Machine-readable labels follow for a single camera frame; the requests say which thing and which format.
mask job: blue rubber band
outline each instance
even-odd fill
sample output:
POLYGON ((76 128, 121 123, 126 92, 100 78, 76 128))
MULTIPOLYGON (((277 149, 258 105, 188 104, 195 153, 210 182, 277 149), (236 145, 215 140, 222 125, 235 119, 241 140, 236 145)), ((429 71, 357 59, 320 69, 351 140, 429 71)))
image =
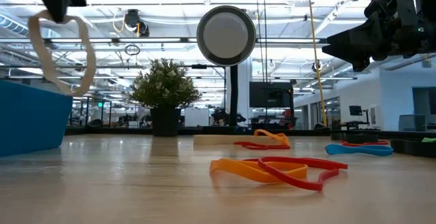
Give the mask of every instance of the blue rubber band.
POLYGON ((366 153, 376 156, 392 155, 393 149, 389 146, 368 145, 368 146, 342 146, 338 144, 330 144, 326 146, 326 152, 329 155, 340 153, 366 153))

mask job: table surface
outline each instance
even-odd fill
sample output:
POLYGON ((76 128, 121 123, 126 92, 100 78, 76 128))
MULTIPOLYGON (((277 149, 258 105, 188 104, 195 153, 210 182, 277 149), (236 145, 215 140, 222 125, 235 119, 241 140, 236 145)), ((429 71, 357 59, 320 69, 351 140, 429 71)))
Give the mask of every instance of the table surface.
POLYGON ((58 149, 0 158, 0 223, 436 223, 436 160, 328 156, 329 138, 290 139, 291 150, 257 151, 189 136, 66 136, 58 149), (322 193, 209 176, 211 160, 266 155, 349 169, 322 193))

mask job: wooden block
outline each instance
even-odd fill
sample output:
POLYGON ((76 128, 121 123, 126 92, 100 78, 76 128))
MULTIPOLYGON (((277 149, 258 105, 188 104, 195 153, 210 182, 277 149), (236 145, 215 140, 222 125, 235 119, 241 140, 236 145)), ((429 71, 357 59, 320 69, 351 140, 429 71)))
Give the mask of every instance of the wooden block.
POLYGON ((235 142, 253 142, 264 145, 277 145, 280 142, 267 136, 254 135, 195 135, 194 145, 220 145, 235 142))

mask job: white disc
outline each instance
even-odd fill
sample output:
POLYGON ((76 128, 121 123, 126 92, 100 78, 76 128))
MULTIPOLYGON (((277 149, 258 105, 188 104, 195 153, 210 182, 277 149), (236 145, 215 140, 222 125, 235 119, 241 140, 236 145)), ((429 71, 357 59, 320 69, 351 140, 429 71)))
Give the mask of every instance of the white disc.
POLYGON ((244 50, 249 34, 246 24, 240 17, 222 12, 208 20, 203 38, 204 44, 212 54, 227 59, 244 50))

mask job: potted plant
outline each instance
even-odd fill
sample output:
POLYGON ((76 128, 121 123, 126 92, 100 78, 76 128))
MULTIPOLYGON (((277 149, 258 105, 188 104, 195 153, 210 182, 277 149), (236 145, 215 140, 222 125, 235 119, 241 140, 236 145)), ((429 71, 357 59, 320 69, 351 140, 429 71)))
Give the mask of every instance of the potted plant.
POLYGON ((151 61, 149 71, 141 71, 132 85, 131 98, 151 108, 153 135, 176 136, 180 108, 201 98, 182 65, 168 59, 151 61))

